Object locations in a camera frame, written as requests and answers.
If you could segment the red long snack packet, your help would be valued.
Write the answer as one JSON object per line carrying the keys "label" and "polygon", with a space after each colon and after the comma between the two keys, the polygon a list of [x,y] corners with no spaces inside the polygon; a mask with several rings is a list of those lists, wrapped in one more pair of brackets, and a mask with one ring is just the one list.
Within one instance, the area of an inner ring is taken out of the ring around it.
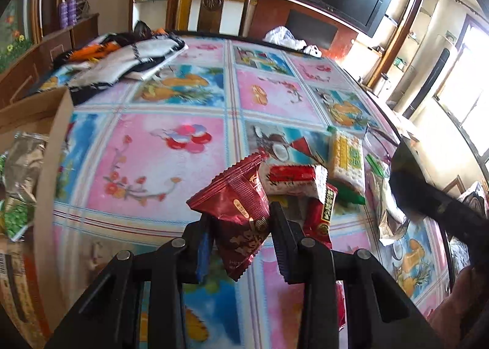
{"label": "red long snack packet", "polygon": [[330,250],[332,249],[330,225],[336,196],[337,188],[327,184],[326,195],[322,202],[316,198],[310,198],[307,203],[306,219],[303,224],[303,231],[307,237],[312,237],[321,242]]}

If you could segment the purple bottle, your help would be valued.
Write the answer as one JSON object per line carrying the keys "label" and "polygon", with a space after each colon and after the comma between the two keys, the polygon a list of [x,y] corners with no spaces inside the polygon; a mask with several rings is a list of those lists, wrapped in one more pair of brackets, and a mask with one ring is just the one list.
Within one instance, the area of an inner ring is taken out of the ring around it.
{"label": "purple bottle", "polygon": [[69,25],[68,3],[61,0],[58,6],[60,29],[65,29]]}
{"label": "purple bottle", "polygon": [[67,3],[68,7],[68,24],[72,27],[77,23],[77,1],[69,0]]}

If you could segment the dark red snack packet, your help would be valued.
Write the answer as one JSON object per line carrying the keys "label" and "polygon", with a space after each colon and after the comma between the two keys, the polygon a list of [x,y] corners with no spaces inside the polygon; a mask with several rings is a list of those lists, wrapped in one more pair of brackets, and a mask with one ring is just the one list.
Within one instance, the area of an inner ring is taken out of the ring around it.
{"label": "dark red snack packet", "polygon": [[234,281],[270,233],[269,200],[259,177],[263,162],[258,152],[246,156],[186,201],[190,209],[212,216],[217,250]]}

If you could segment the right purple bottle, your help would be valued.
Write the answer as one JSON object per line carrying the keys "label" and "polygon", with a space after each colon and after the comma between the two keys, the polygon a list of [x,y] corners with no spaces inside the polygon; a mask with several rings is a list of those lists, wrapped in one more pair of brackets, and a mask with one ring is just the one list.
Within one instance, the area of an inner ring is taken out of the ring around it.
{"label": "right purple bottle", "polygon": [[77,1],[69,0],[67,3],[68,7],[68,24],[72,27],[77,23]]}

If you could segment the flower mural panel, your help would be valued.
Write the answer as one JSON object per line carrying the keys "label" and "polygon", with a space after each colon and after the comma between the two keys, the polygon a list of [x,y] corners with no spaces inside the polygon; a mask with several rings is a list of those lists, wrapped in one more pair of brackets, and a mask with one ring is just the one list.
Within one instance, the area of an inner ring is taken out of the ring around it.
{"label": "flower mural panel", "polygon": [[31,46],[25,31],[23,0],[11,0],[1,15],[0,72],[8,70]]}

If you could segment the purple rimmed eyeglasses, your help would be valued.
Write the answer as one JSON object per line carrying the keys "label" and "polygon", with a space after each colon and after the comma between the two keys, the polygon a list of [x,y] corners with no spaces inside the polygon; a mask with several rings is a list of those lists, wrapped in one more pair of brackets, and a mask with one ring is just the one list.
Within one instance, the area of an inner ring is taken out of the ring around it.
{"label": "purple rimmed eyeglasses", "polygon": [[377,126],[368,123],[363,135],[363,144],[369,154],[375,155],[378,159],[390,164],[399,146],[399,141]]}

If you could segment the left purple bottle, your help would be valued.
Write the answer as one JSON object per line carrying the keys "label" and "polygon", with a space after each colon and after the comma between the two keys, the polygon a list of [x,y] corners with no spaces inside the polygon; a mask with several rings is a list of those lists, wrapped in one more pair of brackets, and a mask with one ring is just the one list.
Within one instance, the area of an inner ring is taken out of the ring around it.
{"label": "left purple bottle", "polygon": [[68,3],[61,0],[58,6],[60,29],[65,29],[69,25]]}

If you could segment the silver foil snack packet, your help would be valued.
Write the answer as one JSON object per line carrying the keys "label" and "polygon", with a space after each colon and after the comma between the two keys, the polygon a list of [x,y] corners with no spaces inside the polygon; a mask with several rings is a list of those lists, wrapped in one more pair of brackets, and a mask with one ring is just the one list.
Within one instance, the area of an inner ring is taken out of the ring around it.
{"label": "silver foil snack packet", "polygon": [[390,187],[390,166],[376,156],[368,154],[370,166],[366,176],[373,197],[379,239],[382,245],[392,245],[408,230],[410,220],[398,207]]}

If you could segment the wooden cabinet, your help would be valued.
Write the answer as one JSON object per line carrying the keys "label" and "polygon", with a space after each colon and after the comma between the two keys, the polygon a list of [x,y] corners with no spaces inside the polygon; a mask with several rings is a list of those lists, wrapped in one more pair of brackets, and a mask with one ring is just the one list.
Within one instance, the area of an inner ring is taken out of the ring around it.
{"label": "wooden cabinet", "polygon": [[82,18],[76,25],[51,33],[31,46],[13,65],[1,73],[1,108],[22,99],[52,68],[59,54],[88,44],[99,35],[99,13]]}

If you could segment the small green snack packet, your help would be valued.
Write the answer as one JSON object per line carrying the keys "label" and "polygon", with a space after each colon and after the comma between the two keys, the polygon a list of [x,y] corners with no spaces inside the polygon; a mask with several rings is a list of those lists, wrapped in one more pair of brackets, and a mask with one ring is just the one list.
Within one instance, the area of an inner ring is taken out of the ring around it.
{"label": "small green snack packet", "polygon": [[20,240],[33,224],[35,204],[18,198],[7,198],[3,207],[5,232],[12,242]]}

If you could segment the cardboard box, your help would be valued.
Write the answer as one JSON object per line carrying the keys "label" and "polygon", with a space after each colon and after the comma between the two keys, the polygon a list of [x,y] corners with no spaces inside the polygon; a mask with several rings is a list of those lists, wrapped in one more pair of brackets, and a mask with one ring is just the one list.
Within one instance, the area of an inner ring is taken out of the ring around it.
{"label": "cardboard box", "polygon": [[[56,261],[53,206],[73,103],[66,88],[1,110],[1,346],[43,348],[65,313]],[[5,232],[7,198],[35,204],[17,242]]]}

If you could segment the red white snack packet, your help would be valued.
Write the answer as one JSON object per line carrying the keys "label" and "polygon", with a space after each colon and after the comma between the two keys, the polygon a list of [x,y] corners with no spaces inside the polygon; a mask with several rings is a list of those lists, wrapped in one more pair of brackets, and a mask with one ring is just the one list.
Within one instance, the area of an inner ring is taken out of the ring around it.
{"label": "red white snack packet", "polygon": [[269,165],[259,167],[259,179],[267,195],[326,197],[328,171],[322,165]]}

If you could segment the colourful patterned tablecloth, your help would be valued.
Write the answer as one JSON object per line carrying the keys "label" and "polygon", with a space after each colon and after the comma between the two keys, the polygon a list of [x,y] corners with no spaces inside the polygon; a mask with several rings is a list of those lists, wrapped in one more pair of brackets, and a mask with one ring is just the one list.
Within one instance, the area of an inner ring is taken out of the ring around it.
{"label": "colourful patterned tablecloth", "polygon": [[[266,151],[274,164],[326,161],[330,126],[363,140],[370,123],[399,140],[366,92],[329,59],[256,43],[184,37],[188,49],[147,82],[121,81],[75,107],[53,228],[70,308],[120,250],[138,255],[199,218],[186,204],[221,171]],[[424,316],[446,298],[439,228],[411,224],[384,246],[367,205],[335,204],[332,245],[369,250]],[[184,288],[192,348],[295,348],[303,286],[287,285],[271,237],[239,282],[220,257]]]}

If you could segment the white plastic bag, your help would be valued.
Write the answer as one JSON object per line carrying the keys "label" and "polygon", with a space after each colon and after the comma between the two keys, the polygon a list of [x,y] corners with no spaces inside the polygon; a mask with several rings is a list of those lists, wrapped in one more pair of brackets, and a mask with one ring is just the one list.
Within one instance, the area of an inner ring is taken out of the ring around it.
{"label": "white plastic bag", "polygon": [[316,45],[307,44],[303,39],[296,39],[292,32],[284,26],[275,27],[267,32],[263,41],[300,51],[308,56],[322,58],[322,52]]}

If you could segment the yellow cracker packet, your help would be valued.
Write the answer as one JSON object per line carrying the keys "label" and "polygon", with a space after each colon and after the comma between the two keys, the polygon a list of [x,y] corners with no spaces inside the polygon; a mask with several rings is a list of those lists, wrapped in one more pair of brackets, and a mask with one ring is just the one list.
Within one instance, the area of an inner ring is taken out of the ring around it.
{"label": "yellow cracker packet", "polygon": [[366,173],[361,140],[348,132],[330,126],[329,182],[337,188],[344,203],[366,204]]}

